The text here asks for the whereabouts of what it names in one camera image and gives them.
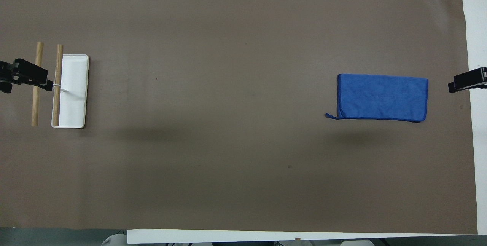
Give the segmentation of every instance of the brown paper sheet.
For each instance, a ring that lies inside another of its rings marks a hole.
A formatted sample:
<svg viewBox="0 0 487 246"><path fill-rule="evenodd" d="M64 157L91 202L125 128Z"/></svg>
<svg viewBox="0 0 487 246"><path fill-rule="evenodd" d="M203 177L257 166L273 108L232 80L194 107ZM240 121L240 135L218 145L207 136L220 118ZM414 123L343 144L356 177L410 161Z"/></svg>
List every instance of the brown paper sheet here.
<svg viewBox="0 0 487 246"><path fill-rule="evenodd" d="M86 127L0 95L0 225L477 232L462 0L0 0L0 56L91 57ZM336 75L430 80L424 123L326 119Z"/></svg>

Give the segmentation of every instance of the wooden dowel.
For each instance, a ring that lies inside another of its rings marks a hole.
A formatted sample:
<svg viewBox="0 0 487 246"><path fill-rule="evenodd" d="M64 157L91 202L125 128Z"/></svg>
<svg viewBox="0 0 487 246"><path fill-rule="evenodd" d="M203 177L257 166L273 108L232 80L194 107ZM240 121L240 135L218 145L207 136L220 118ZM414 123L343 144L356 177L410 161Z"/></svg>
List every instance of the wooden dowel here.
<svg viewBox="0 0 487 246"><path fill-rule="evenodd" d="M54 84L61 85L62 72L62 45L57 45L56 74ZM59 126L59 102L61 100L61 86L54 86L54 109L53 109L53 126Z"/></svg>
<svg viewBox="0 0 487 246"><path fill-rule="evenodd" d="M44 43L38 41L35 49L35 65L42 66L42 50L44 49ZM39 87L33 86L32 95L32 119L31 126L37 127L39 121Z"/></svg>

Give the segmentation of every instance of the blue towel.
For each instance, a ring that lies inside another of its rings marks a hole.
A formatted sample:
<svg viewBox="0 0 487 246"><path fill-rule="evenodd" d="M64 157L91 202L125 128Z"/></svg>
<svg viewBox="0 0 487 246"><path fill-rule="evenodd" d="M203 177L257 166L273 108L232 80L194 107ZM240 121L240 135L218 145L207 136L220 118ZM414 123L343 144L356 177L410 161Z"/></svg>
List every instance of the blue towel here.
<svg viewBox="0 0 487 246"><path fill-rule="evenodd" d="M338 75L338 117L420 122L426 119L428 79L383 75Z"/></svg>

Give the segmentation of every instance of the gray floor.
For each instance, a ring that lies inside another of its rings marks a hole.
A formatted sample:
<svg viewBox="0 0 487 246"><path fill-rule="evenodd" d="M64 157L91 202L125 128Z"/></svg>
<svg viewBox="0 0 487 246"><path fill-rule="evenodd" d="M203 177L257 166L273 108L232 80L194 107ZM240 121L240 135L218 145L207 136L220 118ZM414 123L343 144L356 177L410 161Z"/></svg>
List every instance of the gray floor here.
<svg viewBox="0 0 487 246"><path fill-rule="evenodd" d="M0 245L2 246L100 246L102 242L120 230L88 229L71 230L62 228L2 228L0 227ZM487 235L388 238L384 244L379 239L371 240L376 246L484 246ZM281 241L284 246L333 246L341 240ZM211 246L198 243L193 246Z"/></svg>

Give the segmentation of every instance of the black mechanical device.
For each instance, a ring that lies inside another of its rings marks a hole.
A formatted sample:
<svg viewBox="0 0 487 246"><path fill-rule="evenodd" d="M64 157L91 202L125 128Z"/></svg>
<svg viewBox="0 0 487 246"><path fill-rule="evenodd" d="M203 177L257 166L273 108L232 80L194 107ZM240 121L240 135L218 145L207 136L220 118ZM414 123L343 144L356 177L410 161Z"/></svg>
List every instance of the black mechanical device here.
<svg viewBox="0 0 487 246"><path fill-rule="evenodd" d="M47 79L47 70L23 59L14 63L0 61L0 91L12 92L12 83L30 84L46 91L52 91L53 82Z"/></svg>
<svg viewBox="0 0 487 246"><path fill-rule="evenodd" d="M480 67L478 69L454 76L454 81L448 83L448 90L450 93L454 93L473 88L485 89L487 88L486 84L487 68Z"/></svg>

